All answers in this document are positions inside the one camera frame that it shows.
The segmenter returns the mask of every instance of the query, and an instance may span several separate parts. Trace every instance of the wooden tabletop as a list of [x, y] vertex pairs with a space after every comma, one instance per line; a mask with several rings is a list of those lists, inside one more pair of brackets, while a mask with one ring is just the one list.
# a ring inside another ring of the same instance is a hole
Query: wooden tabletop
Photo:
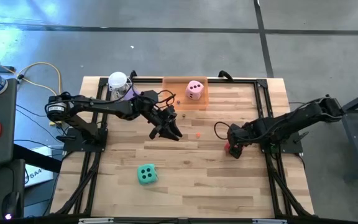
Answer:
[[[80, 94], [95, 97], [99, 78], [84, 77]], [[274, 116], [289, 112], [283, 79], [267, 81]], [[244, 148], [241, 157], [235, 159], [225, 154], [226, 141], [218, 139], [213, 131], [217, 121], [243, 125], [258, 118], [254, 87], [250, 84], [208, 86], [207, 110], [177, 112], [177, 125], [183, 134], [178, 142], [149, 139], [153, 126], [141, 116], [134, 121], [108, 116], [108, 145], [101, 157], [92, 216], [273, 217], [266, 162], [259, 145]], [[136, 87], [160, 91], [162, 84], [137, 83]], [[91, 113], [80, 115], [91, 121]], [[222, 136], [226, 131], [223, 125], [218, 128]], [[83, 152], [75, 152], [63, 161], [52, 212], [61, 208], [76, 189], [83, 156]], [[150, 163], [156, 165], [159, 180], [142, 186], [136, 169]], [[283, 164], [289, 189], [302, 206], [313, 213], [301, 161], [294, 155], [284, 154]], [[280, 208], [284, 211], [282, 195], [278, 193]]]

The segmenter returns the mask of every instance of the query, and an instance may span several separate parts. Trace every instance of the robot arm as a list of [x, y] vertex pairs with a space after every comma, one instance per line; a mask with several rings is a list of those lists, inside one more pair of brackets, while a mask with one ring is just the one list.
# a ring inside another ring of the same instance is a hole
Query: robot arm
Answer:
[[[172, 95], [164, 101], [167, 102], [174, 96]], [[149, 135], [151, 139], [154, 139], [158, 133], [160, 137], [178, 141], [182, 134], [176, 126], [177, 114], [173, 106], [167, 104], [166, 108], [162, 110], [156, 106], [157, 103], [159, 103], [158, 93], [153, 90], [142, 92], [130, 100], [123, 101], [96, 100], [82, 95], [71, 96], [65, 92], [58, 96], [51, 96], [45, 105], [45, 111], [49, 120], [64, 121], [81, 131], [83, 139], [98, 141], [101, 137], [96, 123], [87, 123], [76, 115], [82, 111], [89, 111], [113, 114], [128, 121], [142, 115], [148, 123], [155, 126]]]
[[238, 159], [243, 146], [253, 143], [280, 144], [291, 134], [319, 121], [327, 123], [342, 119], [344, 112], [335, 98], [329, 96], [309, 101], [295, 111], [276, 118], [259, 118], [242, 127], [231, 124], [227, 131], [229, 153]]

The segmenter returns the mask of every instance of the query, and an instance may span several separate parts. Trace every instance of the pink die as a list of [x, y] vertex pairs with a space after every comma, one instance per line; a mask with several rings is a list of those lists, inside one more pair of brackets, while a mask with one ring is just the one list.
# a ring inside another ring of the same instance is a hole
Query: pink die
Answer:
[[203, 94], [204, 86], [198, 81], [190, 81], [186, 88], [186, 96], [192, 100], [198, 100]]

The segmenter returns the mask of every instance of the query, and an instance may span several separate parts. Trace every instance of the concrete floor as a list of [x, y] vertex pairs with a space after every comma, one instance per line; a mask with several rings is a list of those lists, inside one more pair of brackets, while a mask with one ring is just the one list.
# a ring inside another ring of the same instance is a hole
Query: concrete floor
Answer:
[[[266, 29], [358, 30], [356, 0], [259, 2]], [[0, 0], [0, 22], [258, 28], [252, 0]], [[358, 35], [267, 35], [267, 45], [274, 77], [285, 79], [290, 101], [308, 101], [329, 93], [344, 104], [358, 96]], [[63, 75], [63, 89], [73, 94], [78, 93], [83, 76], [115, 71], [215, 77], [225, 70], [234, 77], [267, 76], [259, 34], [0, 30], [0, 62], [22, 68], [39, 61], [56, 65]], [[57, 90], [57, 76], [48, 67], [35, 67], [27, 76]], [[25, 83], [17, 103], [43, 113], [49, 95]], [[57, 134], [46, 119], [34, 119]], [[354, 169], [342, 124], [320, 123], [305, 131], [310, 132], [303, 139], [303, 148], [316, 214], [358, 221], [358, 181], [345, 183], [342, 179]], [[58, 144], [20, 114], [15, 135], [16, 139]], [[50, 191], [43, 192], [39, 196], [43, 202], [26, 207], [26, 215], [40, 215], [45, 209]], [[26, 205], [35, 201], [32, 197]]]

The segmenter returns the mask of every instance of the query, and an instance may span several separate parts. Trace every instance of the green foam cube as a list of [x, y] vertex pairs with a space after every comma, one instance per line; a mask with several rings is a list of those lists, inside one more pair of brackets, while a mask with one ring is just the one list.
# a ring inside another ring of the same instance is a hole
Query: green foam cube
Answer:
[[137, 168], [137, 179], [141, 185], [151, 184], [158, 180], [154, 164], [145, 164]]

